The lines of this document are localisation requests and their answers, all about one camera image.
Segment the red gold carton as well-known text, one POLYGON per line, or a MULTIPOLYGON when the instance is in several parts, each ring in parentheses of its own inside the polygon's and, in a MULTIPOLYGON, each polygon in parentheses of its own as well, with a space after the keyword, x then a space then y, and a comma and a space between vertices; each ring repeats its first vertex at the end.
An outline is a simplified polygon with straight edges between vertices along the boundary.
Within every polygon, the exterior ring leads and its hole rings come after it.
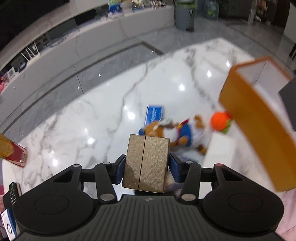
POLYGON ((27 162, 28 152, 25 148, 1 134, 0 156, 2 159, 23 168, 27 162))

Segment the gold small box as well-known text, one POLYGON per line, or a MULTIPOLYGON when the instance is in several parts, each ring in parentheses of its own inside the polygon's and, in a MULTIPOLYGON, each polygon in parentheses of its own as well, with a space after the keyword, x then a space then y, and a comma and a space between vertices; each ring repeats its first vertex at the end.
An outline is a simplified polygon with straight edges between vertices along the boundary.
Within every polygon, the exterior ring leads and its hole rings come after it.
POLYGON ((122 186, 138 191, 163 193, 169 158, 168 138, 131 134, 122 186))

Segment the blue white small box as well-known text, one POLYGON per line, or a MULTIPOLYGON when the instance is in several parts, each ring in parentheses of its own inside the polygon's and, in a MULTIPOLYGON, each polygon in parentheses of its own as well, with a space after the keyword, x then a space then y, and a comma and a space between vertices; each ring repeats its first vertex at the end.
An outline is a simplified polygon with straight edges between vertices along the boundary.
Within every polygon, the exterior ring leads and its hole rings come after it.
POLYGON ((13 210, 11 208, 6 209, 1 214, 1 221, 6 230, 6 234, 9 240, 14 240, 18 236, 18 228, 16 224, 16 220, 13 214, 13 210))

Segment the orange cardboard shoe box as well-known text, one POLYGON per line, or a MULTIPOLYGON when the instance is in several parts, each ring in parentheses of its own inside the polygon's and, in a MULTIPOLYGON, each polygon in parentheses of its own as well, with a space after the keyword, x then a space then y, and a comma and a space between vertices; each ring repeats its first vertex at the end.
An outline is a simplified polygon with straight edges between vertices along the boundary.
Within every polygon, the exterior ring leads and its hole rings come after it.
POLYGON ((219 96, 278 192, 295 188, 295 130, 280 96, 291 81, 271 57, 262 57, 232 66, 219 96))

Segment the orange crochet fruit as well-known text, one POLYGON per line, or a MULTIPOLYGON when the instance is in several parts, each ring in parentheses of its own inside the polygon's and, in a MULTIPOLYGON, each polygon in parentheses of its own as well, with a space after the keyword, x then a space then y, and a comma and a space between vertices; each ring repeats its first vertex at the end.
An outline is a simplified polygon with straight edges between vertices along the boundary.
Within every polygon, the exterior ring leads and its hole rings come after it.
POLYGON ((210 119, 212 129, 222 133, 227 133, 229 131, 231 123, 231 115, 222 111, 215 112, 210 119))

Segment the brown sailor plush keychain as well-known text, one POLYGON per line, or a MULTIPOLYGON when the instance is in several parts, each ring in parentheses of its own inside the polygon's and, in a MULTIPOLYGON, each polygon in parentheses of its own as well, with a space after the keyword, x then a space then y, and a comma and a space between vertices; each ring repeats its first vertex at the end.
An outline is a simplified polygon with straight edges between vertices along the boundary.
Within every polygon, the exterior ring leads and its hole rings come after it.
POLYGON ((207 148, 203 145, 204 133, 205 124, 199 114, 181 122, 174 122, 168 118, 157 120, 141 128, 138 132, 143 136, 168 138, 170 148, 193 148, 201 155, 207 152, 207 148))

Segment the white long box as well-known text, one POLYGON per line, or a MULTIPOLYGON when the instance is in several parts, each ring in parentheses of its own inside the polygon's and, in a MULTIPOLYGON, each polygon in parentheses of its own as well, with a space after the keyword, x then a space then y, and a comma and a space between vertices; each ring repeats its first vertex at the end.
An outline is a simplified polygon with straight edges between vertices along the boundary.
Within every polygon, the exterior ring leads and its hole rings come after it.
POLYGON ((235 152, 236 141, 234 138, 220 132, 213 132, 202 167, 213 168, 217 163, 232 167, 235 152))

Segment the grey trash bin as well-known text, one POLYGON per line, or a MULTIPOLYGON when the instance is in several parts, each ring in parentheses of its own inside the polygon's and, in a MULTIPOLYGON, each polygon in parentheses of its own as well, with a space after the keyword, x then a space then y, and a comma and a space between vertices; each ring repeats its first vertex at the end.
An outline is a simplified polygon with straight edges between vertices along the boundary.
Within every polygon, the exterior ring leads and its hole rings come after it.
POLYGON ((186 32, 194 31, 195 1, 175 1, 175 27, 186 32))

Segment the white tv console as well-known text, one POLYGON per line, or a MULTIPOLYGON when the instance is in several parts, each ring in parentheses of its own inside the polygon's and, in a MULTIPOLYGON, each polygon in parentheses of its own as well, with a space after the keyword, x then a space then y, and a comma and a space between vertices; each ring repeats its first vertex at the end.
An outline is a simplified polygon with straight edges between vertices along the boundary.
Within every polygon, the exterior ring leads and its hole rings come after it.
POLYGON ((94 53, 150 31, 174 25, 174 8, 166 6, 94 21, 46 48, 15 75, 1 92, 1 121, 49 80, 94 53))

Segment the blue ocean park tag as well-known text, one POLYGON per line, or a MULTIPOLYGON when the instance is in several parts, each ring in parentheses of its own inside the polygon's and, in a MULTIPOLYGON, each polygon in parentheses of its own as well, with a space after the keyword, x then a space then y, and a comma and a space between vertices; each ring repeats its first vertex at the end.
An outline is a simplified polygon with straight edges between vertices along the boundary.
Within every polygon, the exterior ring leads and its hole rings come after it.
POLYGON ((164 107, 162 105, 148 105, 145 114, 144 126, 160 121, 163 118, 164 107))

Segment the water bottle jug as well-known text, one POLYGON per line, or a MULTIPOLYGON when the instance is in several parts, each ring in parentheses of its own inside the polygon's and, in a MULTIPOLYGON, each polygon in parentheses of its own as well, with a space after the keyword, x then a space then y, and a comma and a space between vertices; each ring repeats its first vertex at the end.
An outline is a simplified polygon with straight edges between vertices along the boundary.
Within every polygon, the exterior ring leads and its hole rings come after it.
POLYGON ((219 4, 216 0, 205 0, 205 16, 211 19, 217 19, 219 16, 219 4))

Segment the white wifi router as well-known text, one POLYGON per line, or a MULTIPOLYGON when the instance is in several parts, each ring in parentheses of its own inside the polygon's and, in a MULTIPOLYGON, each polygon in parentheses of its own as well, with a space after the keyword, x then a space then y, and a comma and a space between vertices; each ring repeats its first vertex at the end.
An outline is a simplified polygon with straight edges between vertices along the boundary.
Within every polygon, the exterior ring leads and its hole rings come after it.
POLYGON ((21 51, 21 55, 27 62, 32 62, 40 58, 41 54, 37 48, 36 42, 30 43, 21 51))

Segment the black remote control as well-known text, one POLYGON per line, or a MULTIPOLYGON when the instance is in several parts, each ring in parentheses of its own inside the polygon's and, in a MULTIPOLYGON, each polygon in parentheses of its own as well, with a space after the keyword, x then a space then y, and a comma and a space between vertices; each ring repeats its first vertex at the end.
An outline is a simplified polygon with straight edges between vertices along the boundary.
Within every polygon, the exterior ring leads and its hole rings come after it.
POLYGON ((8 192, 3 196, 4 209, 12 208, 15 202, 22 196, 20 185, 12 182, 8 192))

